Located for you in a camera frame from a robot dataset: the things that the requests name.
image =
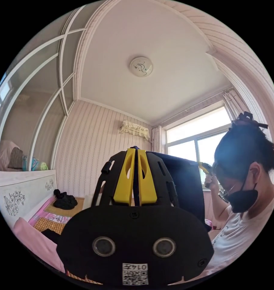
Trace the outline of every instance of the bamboo mat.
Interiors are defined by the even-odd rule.
[[[40,232],[43,232],[46,229],[50,229],[60,235],[62,233],[64,226],[65,224],[58,223],[56,221],[50,221],[46,218],[41,217],[34,225],[34,228]]]
[[[66,272],[67,276],[71,277],[71,278],[74,278],[74,279],[77,279],[77,280],[81,280],[81,281],[85,281],[85,282],[89,282],[89,283],[93,283],[93,284],[99,284],[99,285],[102,285],[102,283],[98,283],[98,282],[95,282],[93,280],[90,280],[90,279],[81,279],[75,275],[73,275],[72,273],[70,273],[69,271]]]
[[[46,212],[50,212],[52,214],[57,214],[57,215],[62,215],[64,217],[73,217],[74,215],[76,215],[77,213],[79,213],[82,210],[83,207],[83,201],[84,198],[82,197],[76,197],[75,198],[77,201],[77,205],[73,208],[73,209],[61,209],[61,208],[56,208],[53,206],[53,203],[56,201],[53,200],[52,203],[50,203],[45,209],[44,211]]]

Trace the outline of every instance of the woman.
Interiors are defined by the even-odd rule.
[[[225,226],[213,239],[214,255],[203,273],[223,269],[241,256],[259,235],[274,208],[274,144],[247,112],[233,121],[214,154],[213,176],[207,175],[216,220]]]

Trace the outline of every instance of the yellow plastic part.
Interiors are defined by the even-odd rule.
[[[198,167],[205,173],[209,174],[208,170],[202,166],[202,162],[198,162]]]
[[[118,184],[114,194],[114,201],[118,203],[125,203],[131,206],[134,166],[135,166],[135,152],[136,149],[129,148],[126,153],[124,164],[119,176]]]
[[[138,150],[138,178],[140,205],[155,203],[157,194],[145,150]]]

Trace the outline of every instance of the ceiling light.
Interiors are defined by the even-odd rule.
[[[138,77],[146,77],[152,73],[153,64],[146,57],[137,57],[131,61],[130,71]]]

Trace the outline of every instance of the hand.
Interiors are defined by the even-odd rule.
[[[218,185],[218,180],[217,178],[211,175],[206,175],[204,185],[209,184],[209,189],[211,191],[218,191],[219,190],[219,185]]]

